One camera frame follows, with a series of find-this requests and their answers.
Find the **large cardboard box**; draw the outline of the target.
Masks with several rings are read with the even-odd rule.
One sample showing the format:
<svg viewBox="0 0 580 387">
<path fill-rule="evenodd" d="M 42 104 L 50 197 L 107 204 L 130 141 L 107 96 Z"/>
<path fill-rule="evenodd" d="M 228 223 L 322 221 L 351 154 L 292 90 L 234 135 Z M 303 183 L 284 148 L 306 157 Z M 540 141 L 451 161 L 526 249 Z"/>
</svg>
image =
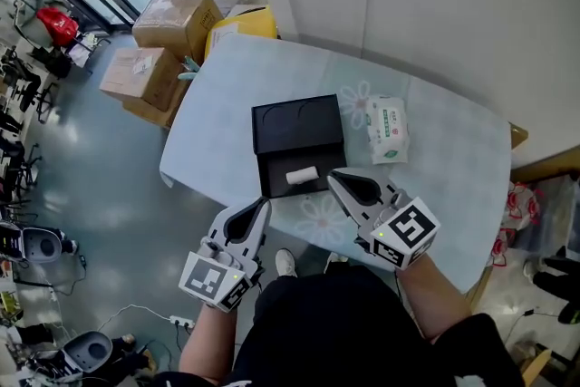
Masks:
<svg viewBox="0 0 580 387">
<path fill-rule="evenodd" d="M 201 65 L 212 27 L 224 16 L 214 0 L 150 0 L 132 27 L 141 48 L 162 47 Z"/>
</svg>

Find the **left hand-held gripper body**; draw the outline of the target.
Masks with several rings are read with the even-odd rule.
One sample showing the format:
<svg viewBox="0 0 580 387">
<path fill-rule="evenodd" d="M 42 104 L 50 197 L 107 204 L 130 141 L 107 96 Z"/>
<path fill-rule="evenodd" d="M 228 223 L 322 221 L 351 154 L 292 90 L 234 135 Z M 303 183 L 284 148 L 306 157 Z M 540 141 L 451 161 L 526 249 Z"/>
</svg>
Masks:
<svg viewBox="0 0 580 387">
<path fill-rule="evenodd" d="M 203 237 L 197 252 L 190 252 L 179 280 L 179 288 L 224 313 L 236 309 L 244 295 L 264 273 L 261 260 L 249 250 L 226 251 L 218 242 Z"/>
</svg>

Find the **person's left white shoe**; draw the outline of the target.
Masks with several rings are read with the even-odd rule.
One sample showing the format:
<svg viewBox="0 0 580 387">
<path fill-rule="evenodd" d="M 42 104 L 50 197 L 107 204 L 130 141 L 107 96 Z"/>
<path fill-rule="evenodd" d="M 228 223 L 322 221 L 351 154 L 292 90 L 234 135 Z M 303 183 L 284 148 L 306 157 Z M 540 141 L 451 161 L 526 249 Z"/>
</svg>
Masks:
<svg viewBox="0 0 580 387">
<path fill-rule="evenodd" d="M 294 255 L 286 248 L 275 253 L 275 270 L 279 277 L 297 277 Z"/>
</svg>

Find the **yellow plastic bin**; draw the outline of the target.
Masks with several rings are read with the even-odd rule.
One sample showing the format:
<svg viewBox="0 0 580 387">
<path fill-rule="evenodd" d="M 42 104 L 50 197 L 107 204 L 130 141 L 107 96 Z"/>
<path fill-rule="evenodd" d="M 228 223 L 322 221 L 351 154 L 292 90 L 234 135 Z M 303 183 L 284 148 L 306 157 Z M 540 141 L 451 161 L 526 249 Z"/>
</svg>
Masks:
<svg viewBox="0 0 580 387">
<path fill-rule="evenodd" d="M 276 39 L 278 36 L 276 20 L 270 7 L 268 5 L 260 6 L 215 23 L 208 33 L 204 58 L 207 59 L 218 42 L 229 34 L 246 34 Z"/>
</svg>

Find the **person's white shoe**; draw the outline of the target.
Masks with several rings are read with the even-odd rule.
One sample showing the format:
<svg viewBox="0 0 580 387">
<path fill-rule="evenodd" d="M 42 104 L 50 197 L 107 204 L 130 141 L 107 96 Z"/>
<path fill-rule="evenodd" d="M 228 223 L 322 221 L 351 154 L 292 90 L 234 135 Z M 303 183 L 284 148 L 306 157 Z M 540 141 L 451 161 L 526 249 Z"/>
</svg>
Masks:
<svg viewBox="0 0 580 387">
<path fill-rule="evenodd" d="M 297 277 L 294 255 L 286 248 L 275 253 L 275 270 L 279 277 Z"/>
<path fill-rule="evenodd" d="M 324 268 L 324 274 L 336 274 L 347 270 L 350 267 L 347 256 L 340 256 L 336 253 L 331 253 L 327 258 Z"/>
</svg>

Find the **table with light blue cloth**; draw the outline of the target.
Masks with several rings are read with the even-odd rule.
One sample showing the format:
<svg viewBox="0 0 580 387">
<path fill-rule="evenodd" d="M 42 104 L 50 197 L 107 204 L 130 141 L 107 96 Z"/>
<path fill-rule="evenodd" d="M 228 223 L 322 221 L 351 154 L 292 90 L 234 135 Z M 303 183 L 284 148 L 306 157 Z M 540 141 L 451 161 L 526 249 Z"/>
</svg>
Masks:
<svg viewBox="0 0 580 387">
<path fill-rule="evenodd" d="M 257 197 L 254 107 L 335 95 L 349 165 L 371 164 L 365 103 L 404 101 L 408 159 L 383 171 L 421 198 L 440 222 L 430 257 L 462 292 L 479 280 L 508 193 L 511 136 L 489 109 L 418 77 L 324 49 L 233 34 L 219 42 L 188 88 L 159 171 L 224 206 Z"/>
</svg>

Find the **red floral plastic bag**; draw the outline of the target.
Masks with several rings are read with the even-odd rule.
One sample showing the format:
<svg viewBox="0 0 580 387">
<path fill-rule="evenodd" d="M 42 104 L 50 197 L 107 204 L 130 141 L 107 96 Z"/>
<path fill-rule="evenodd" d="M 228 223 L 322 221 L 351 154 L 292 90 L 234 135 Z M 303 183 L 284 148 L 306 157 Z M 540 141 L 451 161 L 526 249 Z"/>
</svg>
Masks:
<svg viewBox="0 0 580 387">
<path fill-rule="evenodd" d="M 543 194 L 522 182 L 509 182 L 507 200 L 495 243 L 490 252 L 489 263 L 493 267 L 507 265 L 506 252 L 515 242 L 516 233 L 530 224 L 539 222 L 538 198 Z"/>
</svg>

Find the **person's black clothing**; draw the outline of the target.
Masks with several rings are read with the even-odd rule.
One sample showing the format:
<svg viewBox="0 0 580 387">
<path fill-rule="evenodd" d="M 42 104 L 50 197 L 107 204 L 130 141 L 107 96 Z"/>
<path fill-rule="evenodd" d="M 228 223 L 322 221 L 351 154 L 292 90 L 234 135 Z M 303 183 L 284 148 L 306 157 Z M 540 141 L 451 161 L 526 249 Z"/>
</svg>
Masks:
<svg viewBox="0 0 580 387">
<path fill-rule="evenodd" d="M 493 319 L 473 314 L 435 341 L 365 266 L 278 277 L 257 298 L 219 385 L 163 372 L 152 387 L 525 387 Z"/>
</svg>

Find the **black box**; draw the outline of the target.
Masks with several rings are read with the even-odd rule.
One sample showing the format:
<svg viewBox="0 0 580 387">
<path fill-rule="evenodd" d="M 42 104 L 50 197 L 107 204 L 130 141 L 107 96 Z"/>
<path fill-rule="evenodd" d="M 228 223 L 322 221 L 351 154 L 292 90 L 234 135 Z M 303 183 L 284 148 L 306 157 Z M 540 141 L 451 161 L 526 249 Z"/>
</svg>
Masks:
<svg viewBox="0 0 580 387">
<path fill-rule="evenodd" d="M 334 94 L 256 106 L 252 109 L 252 135 L 261 193 L 268 198 L 327 190 L 329 172 L 347 166 Z M 287 184 L 287 172 L 310 166 L 317 167 L 319 179 Z"/>
</svg>

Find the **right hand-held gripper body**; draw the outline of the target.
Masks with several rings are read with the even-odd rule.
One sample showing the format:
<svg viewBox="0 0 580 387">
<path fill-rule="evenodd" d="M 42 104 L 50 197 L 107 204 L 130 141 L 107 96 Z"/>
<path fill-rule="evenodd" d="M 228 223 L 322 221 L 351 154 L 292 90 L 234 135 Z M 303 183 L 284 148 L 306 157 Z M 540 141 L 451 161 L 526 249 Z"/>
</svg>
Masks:
<svg viewBox="0 0 580 387">
<path fill-rule="evenodd" d="M 359 237 L 370 254 L 405 270 L 427 252 L 439 229 L 440 222 L 415 197 L 404 206 L 383 208 L 369 226 L 360 227 Z"/>
</svg>

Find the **small white cylinder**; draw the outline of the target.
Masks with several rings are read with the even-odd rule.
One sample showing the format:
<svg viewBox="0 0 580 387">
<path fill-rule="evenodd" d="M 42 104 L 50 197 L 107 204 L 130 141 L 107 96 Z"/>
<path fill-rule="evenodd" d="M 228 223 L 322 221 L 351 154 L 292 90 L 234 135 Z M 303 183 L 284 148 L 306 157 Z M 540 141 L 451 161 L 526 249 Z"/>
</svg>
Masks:
<svg viewBox="0 0 580 387">
<path fill-rule="evenodd" d="M 285 174 L 288 185 L 301 185 L 312 180 L 319 179 L 318 169 L 316 166 L 289 171 Z"/>
</svg>

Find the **teal plastic tool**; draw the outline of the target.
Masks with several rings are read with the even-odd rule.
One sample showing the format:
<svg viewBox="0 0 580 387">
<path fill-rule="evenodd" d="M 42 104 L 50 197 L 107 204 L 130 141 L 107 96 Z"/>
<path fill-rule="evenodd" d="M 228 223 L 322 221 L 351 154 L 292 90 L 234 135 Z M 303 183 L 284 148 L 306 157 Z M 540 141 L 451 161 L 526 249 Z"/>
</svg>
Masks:
<svg viewBox="0 0 580 387">
<path fill-rule="evenodd" d="M 178 79 L 182 81 L 193 81 L 197 76 L 200 66 L 190 56 L 184 57 L 182 66 L 184 71 L 178 75 Z"/>
</svg>

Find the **person's left forearm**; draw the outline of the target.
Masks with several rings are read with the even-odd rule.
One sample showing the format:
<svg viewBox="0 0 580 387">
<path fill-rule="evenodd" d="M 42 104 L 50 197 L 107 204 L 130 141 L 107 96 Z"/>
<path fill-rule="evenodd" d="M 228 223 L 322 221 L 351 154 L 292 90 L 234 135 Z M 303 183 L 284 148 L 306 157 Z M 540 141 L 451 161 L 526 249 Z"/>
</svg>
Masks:
<svg viewBox="0 0 580 387">
<path fill-rule="evenodd" d="M 203 304 L 179 360 L 179 371 L 213 385 L 231 372 L 237 334 L 237 310 L 225 313 Z"/>
</svg>

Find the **grey-green garment on rack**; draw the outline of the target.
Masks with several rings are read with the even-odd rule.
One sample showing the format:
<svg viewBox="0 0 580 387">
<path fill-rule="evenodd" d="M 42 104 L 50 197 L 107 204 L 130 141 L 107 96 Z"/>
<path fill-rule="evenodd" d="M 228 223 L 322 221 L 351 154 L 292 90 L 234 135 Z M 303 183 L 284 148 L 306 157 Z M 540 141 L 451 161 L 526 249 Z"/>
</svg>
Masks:
<svg viewBox="0 0 580 387">
<path fill-rule="evenodd" d="M 14 27 L 33 46 L 52 48 L 53 39 L 37 14 L 44 7 L 63 5 L 63 0 L 14 0 Z"/>
</svg>

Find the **black office chair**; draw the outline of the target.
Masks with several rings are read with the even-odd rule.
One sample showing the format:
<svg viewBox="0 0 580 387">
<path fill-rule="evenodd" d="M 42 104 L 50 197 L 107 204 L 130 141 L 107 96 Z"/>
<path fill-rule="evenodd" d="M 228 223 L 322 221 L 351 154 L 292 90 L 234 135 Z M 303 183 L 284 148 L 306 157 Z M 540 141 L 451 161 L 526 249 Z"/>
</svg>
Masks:
<svg viewBox="0 0 580 387">
<path fill-rule="evenodd" d="M 26 112 L 34 107 L 38 122 L 48 122 L 59 90 L 58 83 L 50 76 L 43 81 L 40 74 L 18 56 L 15 46 L 8 48 L 0 58 L 0 74 L 13 90 L 10 98 L 19 101 L 19 110 Z"/>
</svg>

